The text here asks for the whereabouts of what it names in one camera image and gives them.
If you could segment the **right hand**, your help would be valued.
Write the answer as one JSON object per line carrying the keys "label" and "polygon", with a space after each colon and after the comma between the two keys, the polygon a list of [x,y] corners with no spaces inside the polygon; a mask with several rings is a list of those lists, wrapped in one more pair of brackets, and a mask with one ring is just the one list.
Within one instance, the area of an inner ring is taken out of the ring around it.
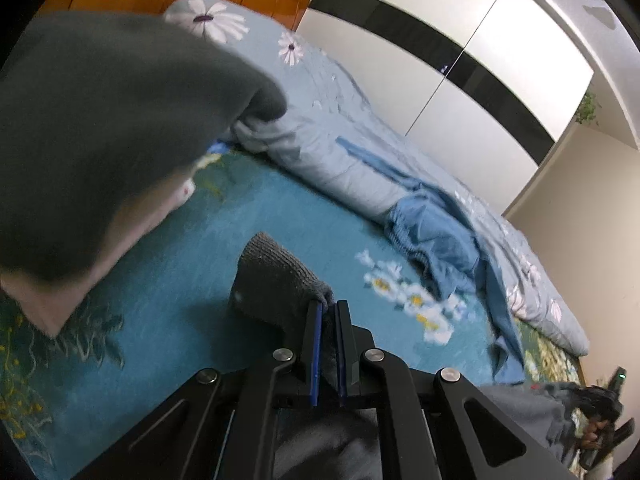
{"label": "right hand", "polygon": [[611,422],[599,416],[589,419],[578,442],[578,450],[597,450],[606,448],[612,441]]}

